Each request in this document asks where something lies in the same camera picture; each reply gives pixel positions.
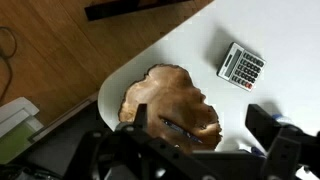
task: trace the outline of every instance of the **black machine part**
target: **black machine part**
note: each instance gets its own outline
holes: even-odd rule
[[[294,126],[281,127],[272,121],[267,122],[267,114],[258,105],[249,105],[246,126],[268,150],[267,158],[242,152],[203,151],[186,155],[165,140],[151,138],[144,131],[146,109],[147,105],[141,104],[134,123],[120,125],[121,128],[111,135],[87,133],[64,179],[104,179],[112,167],[124,165],[135,179],[143,180],[290,180],[296,179],[295,172],[301,162],[319,175],[315,162],[319,154],[303,154],[320,152],[319,136],[306,135]],[[260,129],[263,126],[275,128],[270,134]],[[159,170],[164,172],[161,176],[157,176]]]

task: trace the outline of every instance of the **calculator button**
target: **calculator button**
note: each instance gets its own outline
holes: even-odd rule
[[[253,70],[254,70],[254,71],[258,71],[258,67],[257,67],[257,66],[254,66],[254,67],[253,67]]]
[[[257,65],[260,66],[260,67],[262,67],[264,64],[263,64],[262,61],[259,61],[259,60],[258,60],[258,61],[257,61]]]

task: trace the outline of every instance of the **wooden floor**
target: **wooden floor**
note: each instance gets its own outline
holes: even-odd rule
[[[97,3],[92,0],[0,1],[0,26],[12,28],[18,40],[5,103],[26,97],[40,109],[37,118],[45,125],[98,91],[116,69],[210,2],[195,0],[88,22],[84,7]],[[7,77],[0,61],[0,93]]]

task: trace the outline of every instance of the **black bar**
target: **black bar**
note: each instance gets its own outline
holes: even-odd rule
[[[118,0],[103,4],[98,4],[85,8],[85,12],[89,21],[98,20],[106,17],[116,16],[134,11],[165,6],[173,3],[190,1],[190,0],[158,0],[157,3],[138,7],[140,0]]]

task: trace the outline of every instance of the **black object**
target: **black object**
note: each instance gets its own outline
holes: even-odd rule
[[[120,14],[141,11],[190,0],[158,0],[156,3],[139,7],[140,0],[117,0],[85,8],[89,21],[98,20]]]
[[[258,105],[249,105],[246,126],[261,145],[267,158],[244,152],[202,152],[190,156],[161,138],[151,138],[141,126],[147,121],[146,105],[140,105],[138,123],[123,126],[108,136],[90,132],[83,137],[65,179],[103,179],[111,167],[125,165],[138,179],[294,179],[298,163],[319,175],[320,137],[304,134],[299,128],[281,126]],[[164,174],[156,176],[159,170]]]

